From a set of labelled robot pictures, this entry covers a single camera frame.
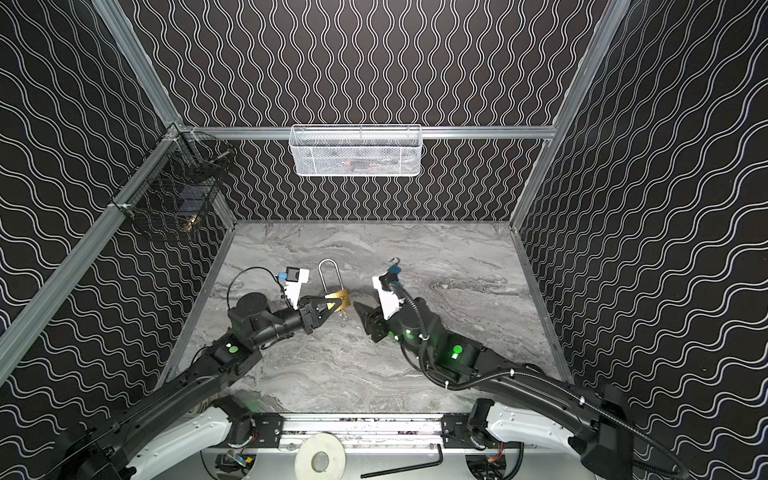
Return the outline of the brass padlock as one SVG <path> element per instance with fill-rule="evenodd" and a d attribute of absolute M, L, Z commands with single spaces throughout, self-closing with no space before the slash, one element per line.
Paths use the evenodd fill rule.
<path fill-rule="evenodd" d="M 338 263 L 332 258 L 322 259 L 317 265 L 317 272 L 328 308 L 334 313 L 348 308 L 351 304 L 350 291 L 345 286 Z"/>

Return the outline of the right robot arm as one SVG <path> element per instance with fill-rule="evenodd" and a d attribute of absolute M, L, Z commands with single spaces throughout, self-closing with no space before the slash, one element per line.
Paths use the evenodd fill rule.
<path fill-rule="evenodd" d="M 605 384 L 596 390 L 553 378 L 531 364 L 513 362 L 482 343 L 450 331 L 426 302 L 386 318 L 383 309 L 355 302 L 364 331 L 416 356 L 417 371 L 448 391 L 476 389 L 507 405 L 520 405 L 570 433 L 566 442 L 587 470 L 604 479 L 630 479 L 633 434 L 624 394 Z"/>

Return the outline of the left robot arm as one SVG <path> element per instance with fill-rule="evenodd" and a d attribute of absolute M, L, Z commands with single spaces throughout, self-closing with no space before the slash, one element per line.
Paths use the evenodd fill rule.
<path fill-rule="evenodd" d="M 313 333 L 336 311 L 342 298 L 304 296 L 295 307 L 274 311 L 260 292 L 240 298 L 227 312 L 231 326 L 203 347 L 190 366 L 168 383 L 96 426 L 73 426 L 54 444 L 53 465 L 44 479 L 138 479 L 140 456 L 193 407 L 217 395 L 248 373 L 263 350 L 303 331 Z"/>

